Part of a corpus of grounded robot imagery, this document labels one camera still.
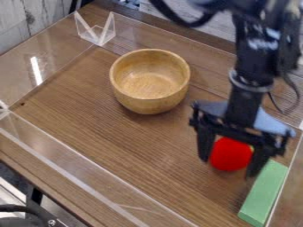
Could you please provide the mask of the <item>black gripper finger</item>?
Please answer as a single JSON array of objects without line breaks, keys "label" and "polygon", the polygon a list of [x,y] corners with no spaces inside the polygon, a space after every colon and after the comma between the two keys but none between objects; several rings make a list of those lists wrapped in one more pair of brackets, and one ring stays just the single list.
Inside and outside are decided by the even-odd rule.
[{"label": "black gripper finger", "polygon": [[253,157],[246,169],[246,178],[258,176],[269,159],[277,155],[277,150],[269,145],[253,145]]},{"label": "black gripper finger", "polygon": [[216,133],[205,125],[198,126],[198,154],[202,161],[208,162],[214,149]]}]

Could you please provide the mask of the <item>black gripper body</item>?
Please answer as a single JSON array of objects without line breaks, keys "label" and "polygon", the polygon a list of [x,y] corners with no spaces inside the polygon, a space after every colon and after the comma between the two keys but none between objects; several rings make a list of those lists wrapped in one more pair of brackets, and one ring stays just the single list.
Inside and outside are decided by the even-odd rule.
[{"label": "black gripper body", "polygon": [[269,145],[284,155],[288,150],[288,141],[297,136],[296,130],[281,120],[273,117],[262,107],[257,117],[248,116],[238,111],[233,116],[228,114],[226,101],[212,102],[197,100],[193,103],[194,115],[190,125],[198,134],[198,126],[209,127],[216,135],[230,137],[250,145]]}]

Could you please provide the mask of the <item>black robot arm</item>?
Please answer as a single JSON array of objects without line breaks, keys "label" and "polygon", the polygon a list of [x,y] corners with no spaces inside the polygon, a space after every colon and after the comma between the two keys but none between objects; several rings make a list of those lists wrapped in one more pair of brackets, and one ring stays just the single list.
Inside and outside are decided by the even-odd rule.
[{"label": "black robot arm", "polygon": [[205,10],[204,20],[224,10],[233,13],[236,24],[236,68],[226,102],[198,100],[190,124],[198,134],[202,160],[214,153],[217,136],[230,137],[254,146],[246,174],[257,176],[272,157],[286,152],[296,131],[262,107],[274,82],[294,82],[289,72],[298,68],[300,30],[303,10],[300,0],[191,0]]}]

